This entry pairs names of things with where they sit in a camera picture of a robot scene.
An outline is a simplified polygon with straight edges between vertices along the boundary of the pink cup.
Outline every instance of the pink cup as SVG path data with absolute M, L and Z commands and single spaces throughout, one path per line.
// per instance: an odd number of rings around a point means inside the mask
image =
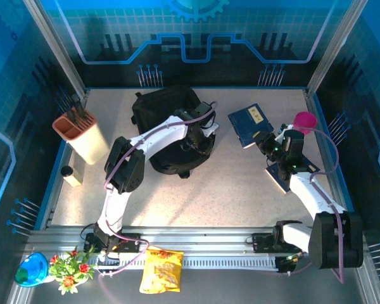
M 294 129 L 297 131 L 300 131 L 304 135 L 307 135 L 310 133 L 310 130 L 298 130 L 298 127 L 303 127 L 303 128 L 314 128 L 317 125 L 317 117 L 314 116 L 314 114 L 310 112 L 299 112 L 296 115 L 296 118 L 294 118 Z

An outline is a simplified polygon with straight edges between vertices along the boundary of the robotic arm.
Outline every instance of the robotic arm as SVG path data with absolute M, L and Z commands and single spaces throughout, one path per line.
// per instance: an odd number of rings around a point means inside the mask
M 104 167 L 106 199 L 94 227 L 95 235 L 107 248 L 113 248 L 120 241 L 114 233 L 121 231 L 128 199 L 141 185 L 145 163 L 154 154 L 181 139 L 186 139 L 187 149 L 193 148 L 205 155 L 211 153 L 212 134 L 219 127 L 212 120 L 215 105 L 201 103 L 193 111 L 177 110 L 166 121 L 140 136 L 115 140 Z
M 359 267 L 363 262 L 362 221 L 354 212 L 347 212 L 326 193 L 309 165 L 304 162 L 304 134 L 286 129 L 281 137 L 260 132 L 256 145 L 267 158 L 278 166 L 279 178 L 286 182 L 314 219 L 312 229 L 299 221 L 280 221 L 274 228 L 275 239 L 280 243 L 295 245 L 309 253 L 312 263 L 319 269 L 333 269 L 340 265 L 343 252 L 345 268 Z M 341 222 L 338 229 L 338 217 Z M 343 249 L 339 247 L 343 240 Z

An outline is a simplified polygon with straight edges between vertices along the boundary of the yellow chip bag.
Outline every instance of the yellow chip bag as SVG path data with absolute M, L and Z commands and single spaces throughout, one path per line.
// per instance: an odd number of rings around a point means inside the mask
M 150 246 L 145 252 L 145 268 L 139 292 L 154 294 L 180 291 L 183 252 Z

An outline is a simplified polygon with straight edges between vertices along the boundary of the blue wall panel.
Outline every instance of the blue wall panel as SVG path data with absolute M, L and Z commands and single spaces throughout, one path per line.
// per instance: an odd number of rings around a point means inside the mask
M 70 89 L 23 1 L 0 1 L 0 303 L 35 222 L 15 201 L 41 204 L 61 142 L 51 128 L 58 85 Z
M 349 4 L 43 2 L 89 87 L 148 86 L 139 69 L 146 64 L 163 70 L 164 85 L 305 86 Z M 273 70 L 276 81 L 262 82 Z
M 328 123 L 348 119 L 341 168 L 368 242 L 379 243 L 380 0 L 368 2 L 317 94 Z

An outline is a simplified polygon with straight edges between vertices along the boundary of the black bottle cap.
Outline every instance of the black bottle cap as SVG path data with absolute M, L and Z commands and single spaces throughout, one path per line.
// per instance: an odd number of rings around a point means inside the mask
M 70 167 L 70 166 L 64 166 L 64 167 L 62 167 L 62 169 L 61 169 L 61 175 L 63 177 L 68 177 L 68 176 L 71 176 L 72 174 L 73 174 L 72 167 Z

